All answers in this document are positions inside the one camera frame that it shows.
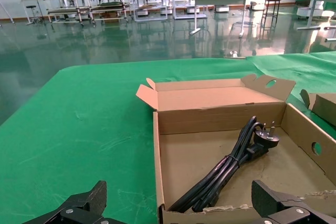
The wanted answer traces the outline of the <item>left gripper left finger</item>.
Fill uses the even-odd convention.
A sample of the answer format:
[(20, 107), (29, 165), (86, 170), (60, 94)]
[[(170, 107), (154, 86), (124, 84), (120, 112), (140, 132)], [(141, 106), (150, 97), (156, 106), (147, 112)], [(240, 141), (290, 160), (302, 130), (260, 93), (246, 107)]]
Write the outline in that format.
[(116, 223), (115, 219), (103, 216), (106, 206), (107, 182), (100, 180), (90, 191), (69, 196), (57, 209), (27, 223)]

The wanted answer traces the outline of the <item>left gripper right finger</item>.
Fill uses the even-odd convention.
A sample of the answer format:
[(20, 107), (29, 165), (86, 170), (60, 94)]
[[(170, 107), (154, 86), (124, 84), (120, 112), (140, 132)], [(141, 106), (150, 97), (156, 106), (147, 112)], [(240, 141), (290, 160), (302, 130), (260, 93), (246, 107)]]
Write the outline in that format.
[(261, 180), (251, 183), (251, 202), (260, 218), (252, 223), (335, 223), (335, 218), (320, 213), (300, 198), (270, 189)]

